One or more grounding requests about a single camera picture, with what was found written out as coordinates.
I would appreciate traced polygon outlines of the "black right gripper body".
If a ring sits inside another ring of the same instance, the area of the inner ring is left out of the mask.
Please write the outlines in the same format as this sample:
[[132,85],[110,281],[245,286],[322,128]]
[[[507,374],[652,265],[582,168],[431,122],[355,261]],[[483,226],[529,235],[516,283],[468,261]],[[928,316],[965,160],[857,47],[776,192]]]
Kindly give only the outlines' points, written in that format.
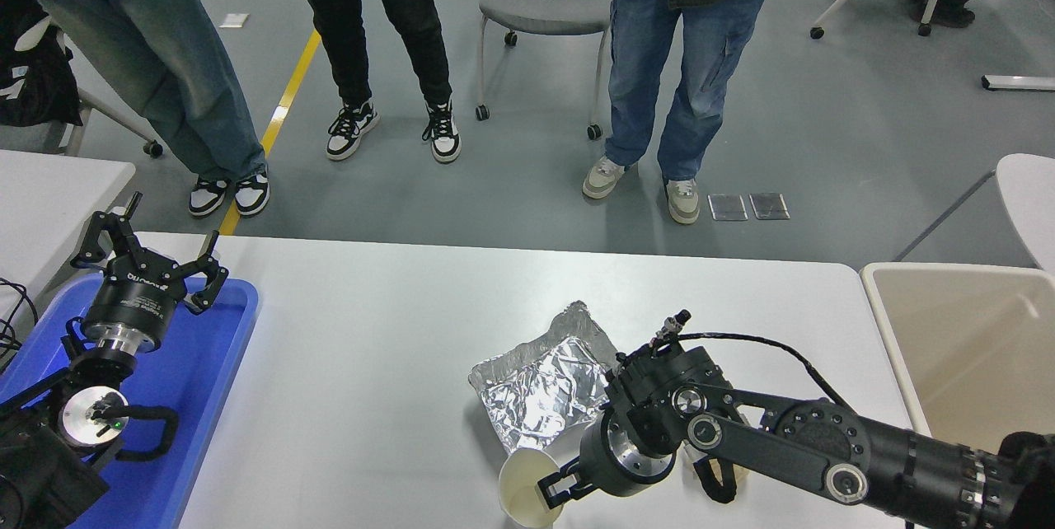
[[630,440],[612,412],[590,424],[580,440],[580,475],[595,487],[618,498],[629,498],[648,487],[652,459]]

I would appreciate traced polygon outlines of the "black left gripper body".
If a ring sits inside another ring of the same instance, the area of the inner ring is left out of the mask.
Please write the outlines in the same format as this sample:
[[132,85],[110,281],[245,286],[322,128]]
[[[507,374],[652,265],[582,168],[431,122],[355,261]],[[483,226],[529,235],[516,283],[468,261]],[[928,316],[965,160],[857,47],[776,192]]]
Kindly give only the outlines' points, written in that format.
[[158,256],[140,269],[132,256],[114,256],[103,269],[103,282],[82,319],[82,333],[99,336],[101,327],[122,324],[147,336],[165,336],[184,296],[175,277],[177,263]]

